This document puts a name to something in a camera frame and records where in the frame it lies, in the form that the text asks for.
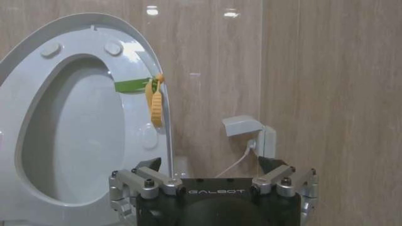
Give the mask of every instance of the robotic arm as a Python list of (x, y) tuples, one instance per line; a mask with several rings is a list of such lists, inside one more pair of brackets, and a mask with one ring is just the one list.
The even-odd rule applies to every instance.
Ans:
[(126, 226), (304, 225), (317, 203), (315, 170), (264, 157), (259, 164), (255, 178), (173, 179), (157, 172), (160, 158), (140, 162), (109, 176), (110, 207)]

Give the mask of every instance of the toilet seat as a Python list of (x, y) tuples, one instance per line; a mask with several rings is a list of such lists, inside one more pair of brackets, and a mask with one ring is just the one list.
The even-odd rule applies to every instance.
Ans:
[[(168, 175), (172, 172), (164, 84), (160, 87), (163, 128), (153, 128), (151, 124), (144, 93), (112, 91), (112, 82), (160, 73), (145, 39), (134, 28), (109, 15), (66, 16), (46, 24), (17, 45), (0, 62), (0, 72), (0, 221), (26, 220), (57, 226), (116, 223), (106, 194), (110, 170), (130, 169), (141, 160), (161, 157), (160, 172)], [(65, 105), (57, 107), (58, 98), (64, 97), (57, 88), (62, 86), (53, 83), (65, 74), (77, 75), (77, 83), (72, 85), (74, 91), (66, 93)], [(96, 103), (90, 102), (90, 95), (97, 95)], [(52, 113), (53, 108), (60, 111), (57, 123), (61, 126), (48, 129), (52, 119), (42, 113)], [(97, 127), (100, 121), (105, 127)], [(54, 139), (49, 139), (52, 129), (58, 127)], [(41, 151), (46, 141), (52, 141), (58, 150), (52, 158)], [(41, 183), (42, 174), (48, 173), (44, 165), (50, 165), (53, 170), (56, 189), (50, 192), (46, 187), (40, 188), (46, 185)], [(81, 193), (84, 190), (86, 195), (93, 193), (88, 199)]]

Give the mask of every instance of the screw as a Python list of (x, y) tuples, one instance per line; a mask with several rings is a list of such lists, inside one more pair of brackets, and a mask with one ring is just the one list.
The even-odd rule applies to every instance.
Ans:
[(116, 177), (117, 172), (118, 172), (117, 170), (114, 170), (114, 171), (112, 172), (112, 178)]
[(281, 184), (281, 185), (285, 185), (285, 186), (291, 186), (291, 179), (287, 178), (287, 177), (283, 178), (281, 181), (280, 181), (280, 184)]
[(147, 179), (144, 181), (144, 187), (153, 187), (153, 185), (155, 185), (155, 181), (152, 179)]
[(263, 178), (257, 178), (256, 181), (257, 181), (259, 183), (265, 183), (265, 179), (263, 179)]

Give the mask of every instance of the toilet lid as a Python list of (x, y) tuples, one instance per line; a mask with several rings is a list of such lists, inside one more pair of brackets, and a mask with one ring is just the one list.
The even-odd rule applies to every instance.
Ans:
[(144, 92), (114, 90), (161, 73), (144, 37), (113, 16), (66, 16), (16, 46), (0, 72), (0, 221), (117, 222), (110, 171), (155, 157), (172, 169), (165, 85), (160, 128)]

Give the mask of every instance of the raised toilet lid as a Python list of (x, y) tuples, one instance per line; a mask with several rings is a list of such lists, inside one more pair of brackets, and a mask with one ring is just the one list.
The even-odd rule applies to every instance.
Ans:
[(161, 157), (171, 175), (165, 86), (161, 128), (144, 93), (114, 90), (160, 72), (144, 37), (104, 14), (62, 17), (16, 46), (0, 62), (0, 221), (109, 225), (112, 170)]

